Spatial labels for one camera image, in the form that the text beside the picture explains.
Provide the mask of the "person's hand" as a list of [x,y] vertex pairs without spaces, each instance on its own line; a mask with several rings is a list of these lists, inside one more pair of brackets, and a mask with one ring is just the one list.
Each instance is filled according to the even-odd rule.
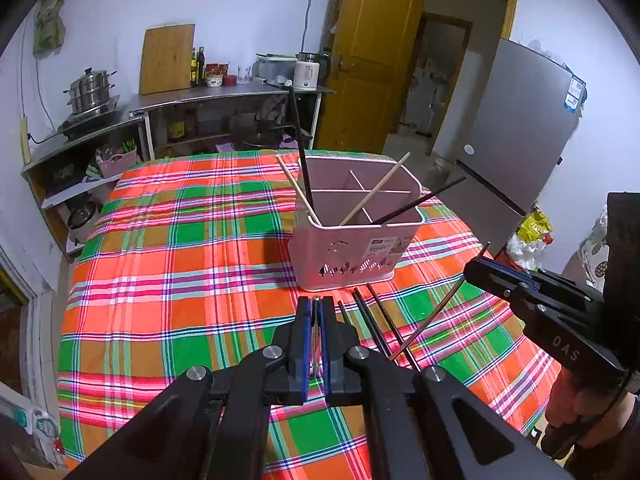
[[617,437],[630,421],[637,397],[630,392],[616,399],[615,392],[579,388],[574,375],[562,368],[552,386],[544,418],[549,426],[572,424],[586,416],[602,414],[600,422],[579,440],[582,448],[594,448]]

